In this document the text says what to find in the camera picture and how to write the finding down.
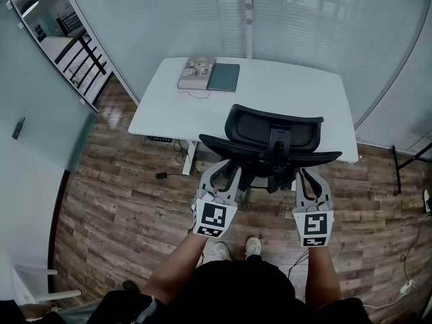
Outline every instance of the laminate floor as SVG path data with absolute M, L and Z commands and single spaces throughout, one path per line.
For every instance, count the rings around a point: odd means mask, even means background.
M 143 286 L 152 270 L 182 241 L 192 224 L 190 202 L 200 176 L 181 173 L 178 144 L 151 142 L 128 133 L 136 105 L 114 78 L 98 104 L 99 116 L 75 175 L 63 198 L 55 237 L 55 290 L 80 289 L 82 296 L 61 301 L 64 307 L 84 304 L 120 289 L 125 279 Z M 401 254 L 411 248 L 406 272 L 416 289 L 392 306 L 367 308 L 376 323 L 406 320 L 424 307 L 432 286 L 432 220 L 423 211 L 423 189 L 432 189 L 432 167 L 414 162 L 404 168 L 402 195 L 394 196 L 396 175 L 391 155 L 382 149 L 358 146 L 354 165 L 333 162 L 317 167 L 333 194 L 335 223 L 331 254 L 344 296 L 365 304 L 396 301 L 407 282 Z M 200 149 L 196 168 L 218 161 Z M 250 207 L 241 208 L 223 241 L 234 258 L 244 258 L 249 236 L 258 236 L 262 256 L 288 274 L 303 253 L 292 209 L 295 193 L 269 195 L 253 190 Z M 204 263 L 212 260 L 215 240 L 209 240 Z M 304 298 L 307 261 L 293 269 L 297 297 Z

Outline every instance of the desk control panel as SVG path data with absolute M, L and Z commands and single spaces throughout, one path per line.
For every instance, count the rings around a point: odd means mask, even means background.
M 173 141 L 173 138 L 165 138 L 165 137 L 154 137 L 148 136 L 148 140 L 152 140 L 154 142 L 162 142 L 162 143 L 170 143 Z

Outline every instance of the staircase railing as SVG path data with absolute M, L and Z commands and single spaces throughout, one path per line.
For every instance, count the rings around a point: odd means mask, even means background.
M 61 31 L 63 31 L 65 36 L 67 36 L 70 32 L 74 31 L 75 29 L 82 27 L 82 23 L 80 21 L 80 18 L 76 14 L 76 12 L 71 13 L 70 15 L 64 17 L 63 19 L 58 17 L 56 21 L 59 24 Z
M 81 67 L 86 63 L 86 61 L 88 60 L 88 58 L 92 59 L 92 64 L 88 67 L 88 69 L 86 70 L 86 73 L 83 75 L 83 77 L 80 79 L 80 81 L 78 82 L 78 84 L 75 84 L 76 88 L 80 88 L 81 84 L 83 83 L 83 81 L 85 80 L 85 78 L 88 76 L 88 74 L 90 73 L 90 71 L 92 70 L 92 68 L 94 66 L 96 66 L 98 68 L 98 72 L 93 76 L 93 78 L 91 79 L 90 83 L 88 83 L 88 86 L 86 88 L 86 90 L 84 91 L 83 95 L 85 96 L 86 93 L 88 92 L 88 89 L 92 86 L 93 82 L 96 80 L 97 76 L 102 73 L 102 74 L 106 74 L 107 72 L 105 71 L 104 67 L 107 64 L 107 62 L 104 63 L 100 63 L 99 59 L 102 57 L 102 54 L 100 54 L 98 57 L 96 57 L 95 55 L 95 50 L 97 49 L 96 47 L 93 47 L 92 49 L 90 49 L 90 47 L 88 46 L 88 44 L 91 42 L 91 37 L 89 37 L 88 35 L 86 35 L 86 31 L 85 29 L 83 29 L 79 34 L 77 34 L 67 45 L 66 47 L 64 47 L 64 49 L 60 52 L 60 54 L 55 58 L 54 62 L 58 65 L 60 63 L 60 61 L 71 51 L 72 47 L 76 44 L 76 43 L 80 43 L 82 46 L 81 48 L 76 52 L 76 54 L 72 57 L 72 59 L 67 63 L 66 67 L 64 67 L 63 69 L 63 73 L 65 74 L 66 71 L 70 68 L 71 64 L 73 64 L 73 62 L 75 61 L 75 59 L 79 56 L 79 54 L 81 54 L 82 51 L 85 51 L 87 53 L 87 56 L 80 62 L 80 64 L 77 66 L 77 68 L 74 70 L 74 72 L 72 73 L 72 76 L 69 78 L 69 80 L 72 82 L 72 80 L 76 77 L 78 71 L 81 69 Z

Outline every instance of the white sneaker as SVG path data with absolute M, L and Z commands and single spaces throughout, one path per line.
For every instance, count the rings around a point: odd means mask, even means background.
M 216 243 L 214 249 L 215 256 L 218 261 L 230 261 L 230 249 L 225 242 L 219 241 Z
M 259 256 L 261 254 L 261 241 L 256 236 L 252 236 L 246 243 L 246 258 L 252 255 Z
M 427 213 L 431 212 L 431 208 L 429 207 L 429 193 L 427 192 L 427 190 L 423 191 L 423 199 L 425 200 L 425 210 Z

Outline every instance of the desk leg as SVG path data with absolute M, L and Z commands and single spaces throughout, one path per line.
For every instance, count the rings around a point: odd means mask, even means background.
M 190 174 L 190 170 L 192 169 L 192 164 L 194 163 L 194 156 L 195 156 L 195 150 L 196 145 L 198 142 L 194 142 L 192 140 L 188 140 L 189 148 L 188 148 L 188 155 L 186 155 L 186 159 L 184 161 L 183 166 L 183 174 L 185 176 L 188 176 Z

